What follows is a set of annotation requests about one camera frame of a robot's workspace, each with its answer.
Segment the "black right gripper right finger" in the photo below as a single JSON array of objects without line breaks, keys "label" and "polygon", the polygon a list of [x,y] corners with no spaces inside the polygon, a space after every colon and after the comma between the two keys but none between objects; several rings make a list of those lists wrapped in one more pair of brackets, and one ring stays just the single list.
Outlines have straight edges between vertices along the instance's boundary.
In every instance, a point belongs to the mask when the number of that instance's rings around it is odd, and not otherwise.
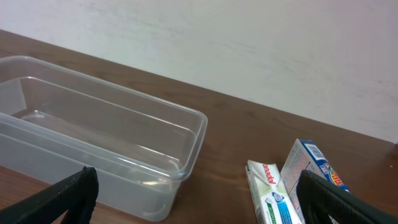
[{"label": "black right gripper right finger", "polygon": [[297,197],[306,224],[396,224],[397,217],[378,210],[353,194],[309,171],[301,171]]}]

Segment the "white Panadol box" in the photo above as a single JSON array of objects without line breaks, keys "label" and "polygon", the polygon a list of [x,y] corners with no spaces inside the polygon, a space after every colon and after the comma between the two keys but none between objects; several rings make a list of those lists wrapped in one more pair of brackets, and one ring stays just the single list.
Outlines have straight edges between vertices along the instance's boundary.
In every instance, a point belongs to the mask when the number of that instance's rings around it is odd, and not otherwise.
[{"label": "white Panadol box", "polygon": [[248,160],[245,171],[258,224],[301,223],[275,164]]}]

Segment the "blue Kool Fever box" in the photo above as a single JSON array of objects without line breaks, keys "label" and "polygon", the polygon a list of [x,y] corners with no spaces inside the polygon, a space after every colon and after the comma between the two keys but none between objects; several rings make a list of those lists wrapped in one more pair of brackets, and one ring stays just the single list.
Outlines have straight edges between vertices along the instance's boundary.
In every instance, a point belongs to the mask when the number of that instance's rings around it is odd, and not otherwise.
[{"label": "blue Kool Fever box", "polygon": [[298,217],[302,223],[305,223],[296,193],[299,177],[303,170],[310,170],[347,192],[349,192],[349,189],[314,141],[296,139],[280,172],[280,176]]}]

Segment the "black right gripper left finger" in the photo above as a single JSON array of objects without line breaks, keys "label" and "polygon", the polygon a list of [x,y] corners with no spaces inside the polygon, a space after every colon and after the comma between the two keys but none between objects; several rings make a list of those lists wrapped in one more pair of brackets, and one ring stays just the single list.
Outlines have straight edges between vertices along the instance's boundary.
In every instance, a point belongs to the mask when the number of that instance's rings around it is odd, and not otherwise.
[{"label": "black right gripper left finger", "polygon": [[62,223],[89,224],[96,206],[99,182],[96,169],[81,171],[1,210],[2,224]]}]

